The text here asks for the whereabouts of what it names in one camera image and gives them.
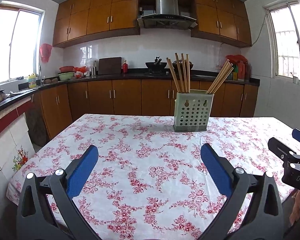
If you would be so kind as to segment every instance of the black countertop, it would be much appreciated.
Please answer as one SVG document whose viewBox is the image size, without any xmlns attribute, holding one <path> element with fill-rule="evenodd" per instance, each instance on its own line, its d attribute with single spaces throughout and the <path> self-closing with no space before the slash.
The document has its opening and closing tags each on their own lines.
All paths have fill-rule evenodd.
<svg viewBox="0 0 300 240">
<path fill-rule="evenodd" d="M 43 85 L 40 87 L 33 88 L 32 91 L 26 92 L 22 95 L 8 98 L 0 102 L 0 111 L 22 100 L 23 98 L 29 97 L 30 95 L 36 93 L 37 91 L 56 87 L 62 84 L 85 82 L 85 81 L 98 81 L 98 80 L 115 80 L 115 79 L 167 79 L 167 80 L 173 79 L 172 75 L 170 74 L 170 71 L 168 74 L 163 73 L 161 75 L 152 75 L 152 74 L 147 74 L 146 73 L 147 70 L 148 70 L 147 68 L 135 68 L 135 69 L 129 69 L 129 73 L 126 74 L 121 73 L 121 74 L 110 74 L 110 75 L 97 75 L 97 76 L 90 76 L 90 77 L 84 77 L 79 79 L 69 79 L 65 81 L 59 81 L 59 82 Z M 192 81 L 214 81 L 217 75 L 218 72 L 204 71 L 204 70 L 191 70 Z M 249 81 L 243 81 L 243 82 L 232 81 L 232 80 L 225 80 L 225 82 L 233 83 L 233 84 L 241 84 L 241 85 L 245 85 L 245 84 L 253 85 L 253 86 L 260 85 L 260 80 L 255 78 L 250 78 Z"/>
</svg>

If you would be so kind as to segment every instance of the red bottle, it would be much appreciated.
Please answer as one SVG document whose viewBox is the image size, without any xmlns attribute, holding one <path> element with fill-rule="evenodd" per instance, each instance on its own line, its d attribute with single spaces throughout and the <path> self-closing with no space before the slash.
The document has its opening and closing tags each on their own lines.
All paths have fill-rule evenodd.
<svg viewBox="0 0 300 240">
<path fill-rule="evenodd" d="M 123 72 L 124 73 L 127 73 L 128 72 L 128 64 L 127 64 L 127 61 L 124 60 L 124 63 L 122 65 L 122 69 L 123 69 Z"/>
</svg>

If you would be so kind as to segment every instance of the range hood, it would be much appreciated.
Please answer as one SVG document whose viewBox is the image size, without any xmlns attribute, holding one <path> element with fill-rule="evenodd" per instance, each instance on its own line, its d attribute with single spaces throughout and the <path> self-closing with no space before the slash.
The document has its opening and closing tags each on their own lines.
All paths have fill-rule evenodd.
<svg viewBox="0 0 300 240">
<path fill-rule="evenodd" d="M 140 28 L 192 29 L 196 19 L 179 15 L 178 0 L 155 0 L 156 13 L 138 19 Z"/>
</svg>

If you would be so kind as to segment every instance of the red tile border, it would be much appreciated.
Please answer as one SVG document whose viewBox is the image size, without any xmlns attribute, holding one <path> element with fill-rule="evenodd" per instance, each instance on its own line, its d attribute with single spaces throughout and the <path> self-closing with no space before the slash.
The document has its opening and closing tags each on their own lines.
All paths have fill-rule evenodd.
<svg viewBox="0 0 300 240">
<path fill-rule="evenodd" d="M 10 113 L 6 114 L 0 119 L 0 133 L 8 127 L 14 120 L 19 117 L 16 109 L 12 110 Z"/>
<path fill-rule="evenodd" d="M 24 112 L 26 112 L 29 108 L 33 107 L 33 103 L 31 102 L 31 100 L 25 102 L 24 104 L 22 104 L 21 106 L 17 107 L 17 112 L 18 112 L 18 116 L 22 115 Z"/>
</svg>

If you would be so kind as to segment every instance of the floral tablecloth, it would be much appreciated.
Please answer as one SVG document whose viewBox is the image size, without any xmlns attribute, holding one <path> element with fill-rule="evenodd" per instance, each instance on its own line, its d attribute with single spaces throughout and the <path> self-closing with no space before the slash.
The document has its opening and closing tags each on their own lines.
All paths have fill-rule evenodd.
<svg viewBox="0 0 300 240">
<path fill-rule="evenodd" d="M 267 142 L 275 136 L 298 154 L 300 143 L 277 119 L 210 118 L 206 132 L 189 133 L 175 133 L 172 125 L 173 117 L 85 114 L 12 177 L 7 197 L 18 204 L 29 172 L 45 176 L 66 168 L 91 144 L 98 147 L 99 160 L 73 201 L 102 239 L 198 238 L 226 200 L 200 159 L 204 143 L 248 173 L 272 171 L 282 201 L 293 190 L 281 182 L 282 162 Z M 250 199 L 247 194 L 232 230 Z M 52 196 L 49 202 L 62 223 Z"/>
</svg>

